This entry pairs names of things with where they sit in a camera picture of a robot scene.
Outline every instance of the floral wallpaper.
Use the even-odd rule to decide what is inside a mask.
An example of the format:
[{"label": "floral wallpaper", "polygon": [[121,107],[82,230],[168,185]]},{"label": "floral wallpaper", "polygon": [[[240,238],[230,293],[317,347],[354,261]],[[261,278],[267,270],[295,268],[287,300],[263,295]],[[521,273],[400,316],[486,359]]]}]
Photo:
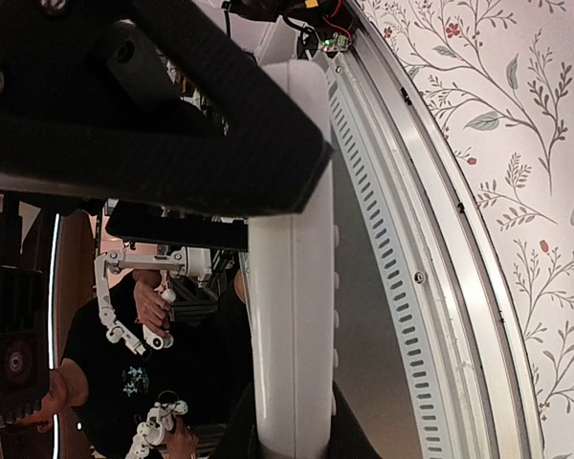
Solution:
[{"label": "floral wallpaper", "polygon": [[358,0],[461,165],[509,282],[545,455],[574,459],[574,0]]}]

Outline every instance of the person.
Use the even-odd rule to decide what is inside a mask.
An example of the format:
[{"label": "person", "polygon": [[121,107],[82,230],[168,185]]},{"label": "person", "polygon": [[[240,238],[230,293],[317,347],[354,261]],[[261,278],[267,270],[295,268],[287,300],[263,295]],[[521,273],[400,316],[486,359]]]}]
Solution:
[{"label": "person", "polygon": [[139,337],[143,325],[161,336],[170,327],[172,347],[139,356],[121,341],[112,344],[99,320],[98,301],[91,300],[72,321],[41,410],[15,426],[47,431],[55,414],[72,408],[94,448],[109,459],[122,459],[149,408],[156,402],[183,400],[188,412],[166,445],[170,459],[189,459],[197,439],[186,426],[225,424],[253,379],[242,274],[238,272],[219,296],[217,312],[197,327],[168,324],[170,307],[156,290],[161,280],[158,272],[135,270],[110,295],[126,327]]}]

